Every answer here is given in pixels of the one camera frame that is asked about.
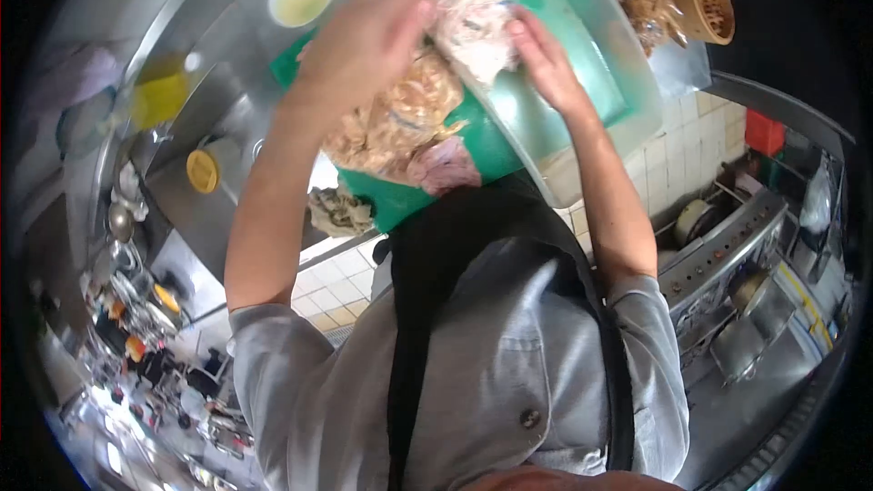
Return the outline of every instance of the clear plastic container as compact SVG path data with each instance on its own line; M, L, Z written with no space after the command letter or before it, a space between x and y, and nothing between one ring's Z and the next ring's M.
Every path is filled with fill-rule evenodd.
M567 49L573 70L626 157L661 126L661 98L637 35L617 0L515 0L531 9ZM579 167L567 127L523 70L502 71L493 87L456 68L464 84L497 121L555 208L582 196Z

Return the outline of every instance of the person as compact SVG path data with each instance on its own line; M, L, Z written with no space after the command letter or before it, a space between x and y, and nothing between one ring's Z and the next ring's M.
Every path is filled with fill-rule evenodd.
M128 355L121 362L121 373L127 375L133 371L136 374L137 383L146 379L148 386L154 388L159 384L164 374L173 368L170 358L172 357L166 348L147 352L140 362L136 362L133 357Z
M208 402L202 392L191 386L190 383L181 382L180 385L179 405L181 409L198 423L209 419L216 407L215 403Z
M524 174L388 235L339 350L291 310L321 140L409 67L431 0L351 0L311 42L236 210L235 388L272 489L677 489L688 406L651 224L561 44L507 24L578 157L597 262Z

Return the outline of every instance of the cloth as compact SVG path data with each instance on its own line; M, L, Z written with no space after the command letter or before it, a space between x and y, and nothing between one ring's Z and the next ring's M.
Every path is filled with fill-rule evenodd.
M607 398L592 317L547 285L511 241L464 272L438 326L413 433L406 488L457 489L529 461L603 471ZM231 313L235 388L272 489L384 489L386 396L396 337L388 288L335 351L287 306ZM634 468L672 480L688 453L676 336L657 281L633 277L607 298L634 391ZM537 424L525 428L524 416Z
M507 0L437 0L436 46L491 87L497 73L515 70L518 54L507 23L514 19Z
M459 186L482 186L482 175L460 136L419 151L406 171L421 190L437 198Z
M307 205L312 226L331 237L355 237L373 227L370 205L353 196L343 185L336 189L313 188Z

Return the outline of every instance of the tile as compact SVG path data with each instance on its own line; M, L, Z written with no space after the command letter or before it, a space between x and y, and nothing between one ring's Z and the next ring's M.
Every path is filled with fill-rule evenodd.
M667 154L667 163L670 164L670 160L676 156L677 154L681 154L684 152L684 136L682 135L682 130L675 130L667 133L664 137L664 146Z
M671 206L677 201L681 200L684 195L685 184L682 184L682 186L667 185L667 206Z
M300 289L300 286L297 284L297 281L294 281L294 288L291 290L291 300L296 300L301 296L306 296L306 293Z
M715 129L725 127L728 124L727 116L725 115L725 112L726 112L725 107L722 107L718 110L713 110L712 112L710 112L710 115L712 116L712 119L711 119L712 125Z
M582 235L588 231L588 216L585 214L585 208L576 209L571 215L573 217L573 233Z
M340 268L340 271L346 277L351 277L359 274L361 271L370 269L369 262L356 250L347 250L341 255L333 257L333 263L336 264L336 267Z
M565 224L567 224L567 227L570 228L570 231L572 232L573 219L570 217L570 213L558 213L558 216L561 218L561 220L564 221Z
M324 313L310 316L308 320L312 323L312 326L321 332L330 332L334 328L340 328L336 321Z
M354 316L361 316L361 313L364 312L366 308L370 306L369 301L366 300L357 300L352 301L348 305L346 305L346 309L352 312Z
M708 114L712 110L712 101L708 93L705 91L695 91L694 97L697 100L697 114Z
M682 127L682 108L679 106L678 99L664 101L663 126L664 130L667 132Z
M666 136L658 136L646 143L646 170L663 165L667 160L667 145L664 140L665 138Z
M372 269L367 269L351 278L352 284L355 285L355 289L361 291L361 294L363 294L367 300L370 299L370 293L373 291L373 273Z
M734 145L726 150L725 161L732 162L736 161L739 158L743 157L743 154L746 153L746 145L740 143L738 145Z
M723 99L723 98L719 97L718 95L713 95L713 94L710 94L710 101L712 102L712 109L713 110L718 110L721 107L725 106L726 104L730 103L730 101L728 101L727 99Z
M591 241L590 232L585 232L582 235L577 235L576 240L579 242L579 246L582 247L582 251L586 255L591 255L594 253L594 244Z
M728 123L746 122L746 107L741 104L731 103L730 115L727 118Z
M627 176L633 179L646 172L646 155L643 148L638 148L624 158L624 169Z
M667 191L673 195L681 196L685 193L685 152L681 151L667 160ZM669 197L670 200L678 199L678 196Z
M373 260L373 248L379 243L379 241L385 239L384 235L380 235L375 239L369 240L361 246L358 246L358 254L364 257L364 259L369 263L371 267L376 267L376 261Z
M667 193L667 164L660 164L654 169L646 171L646 191L649 194L649 202L653 195Z
M355 288L355 285L349 279L343 279L342 281L329 284L327 285L327 290L336 296L336 299L343 305L351 303L352 301L361 300L365 297L360 290Z
M670 202L667 200L666 190L658 193L649 193L649 217L661 213L669 206Z
M700 121L695 120L690 124L682 126L682 139L684 139L685 148L694 148L700 145Z
M327 311L327 316L331 317L340 326L355 324L355 321L358 320L358 316L356 316L355 313L352 313L344 307Z
M648 200L649 199L649 180L646 178L646 175L643 174L640 177L635 177L630 180L634 183L634 187L637 189L637 194L640 196L640 200Z
M685 191L699 189L703 182L700 179L700 158L702 149L700 145L685 149Z
M318 277L322 285L328 285L346 278L343 272L340 271L340 268L336 267L336 264L333 263L333 260L323 261L321 264L313 267L312 272Z
M682 96L679 99L679 107L682 109L682 125L697 119L697 99L693 93Z
M309 295L309 298L314 301L315 305L319 306L322 311L335 310L342 305L342 303L336 299L336 296L331 294L331 291L328 289L316 290Z
M705 146L700 155L700 181L701 185L707 185L715 180L718 171L718 157L714 145Z
M325 284L321 279L315 276L311 269L307 269L303 273L297 274L297 279L294 280L294 289L300 289L300 292L303 295L315 292L324 286Z
M706 141L712 138L713 130L715 129L712 114L699 118L697 124L700 128L700 142L705 145Z
M580 198L579 201L576 201L575 203L573 203L573 205L569 206L567 208L567 210L569 210L570 213L573 213L573 211L575 211L576 209L581 209L584 206L585 206L585 199Z
M296 300L291 300L291 307L297 311L300 316L312 316L321 312L321 308L311 300L309 296L303 296Z
M720 125L710 124L710 133L712 139L715 140L719 146L724 148L726 142L725 128Z

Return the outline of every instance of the apron strap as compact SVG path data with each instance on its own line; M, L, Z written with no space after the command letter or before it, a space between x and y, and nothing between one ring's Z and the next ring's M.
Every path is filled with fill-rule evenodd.
M576 269L568 291L597 322L606 368L610 425L607 470L630 470L634 419L627 353L615 315L597 296L584 252L567 225L539 197L498 185L459 188L401 223L390 236L397 339L387 394L388 489L401 491L416 424L431 331L438 312L487 245L536 240L548 257Z

